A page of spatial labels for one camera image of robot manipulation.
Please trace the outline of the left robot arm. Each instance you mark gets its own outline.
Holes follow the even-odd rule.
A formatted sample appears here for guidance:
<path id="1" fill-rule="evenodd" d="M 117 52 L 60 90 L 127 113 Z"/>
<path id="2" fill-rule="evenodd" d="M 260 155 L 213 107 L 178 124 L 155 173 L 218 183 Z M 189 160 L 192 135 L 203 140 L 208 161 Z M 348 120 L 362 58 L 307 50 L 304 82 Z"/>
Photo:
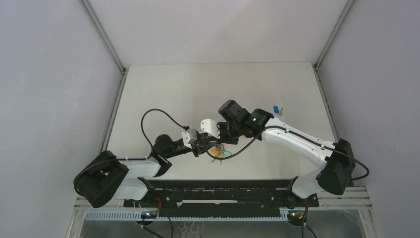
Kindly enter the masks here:
<path id="1" fill-rule="evenodd" d="M 122 159 L 109 150 L 101 152 L 76 175 L 73 181 L 76 193 L 94 208 L 115 199 L 133 199 L 144 207 L 152 205 L 155 194 L 148 189 L 145 179 L 165 174 L 172 166 L 169 158 L 190 152 L 197 157 L 220 139 L 195 130 L 181 135 L 179 140 L 172 140 L 167 134 L 158 136 L 151 153 L 144 158 Z"/>

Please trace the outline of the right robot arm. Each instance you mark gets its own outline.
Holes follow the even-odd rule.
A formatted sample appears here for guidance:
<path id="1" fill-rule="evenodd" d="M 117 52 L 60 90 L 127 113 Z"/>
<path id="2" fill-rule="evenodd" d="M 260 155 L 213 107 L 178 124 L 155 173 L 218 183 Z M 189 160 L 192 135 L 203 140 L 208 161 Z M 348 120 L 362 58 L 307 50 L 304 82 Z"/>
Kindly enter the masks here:
<path id="1" fill-rule="evenodd" d="M 252 138 L 281 145 L 307 159 L 316 169 L 293 179 L 286 192 L 287 202 L 300 206 L 309 196 L 326 191 L 342 195 L 356 166 L 351 144 L 320 139 L 299 131 L 272 113 L 255 109 L 252 113 L 234 100 L 226 101 L 218 113 L 225 119 L 219 122 L 219 138 L 224 143 L 237 143 L 239 137 Z"/>

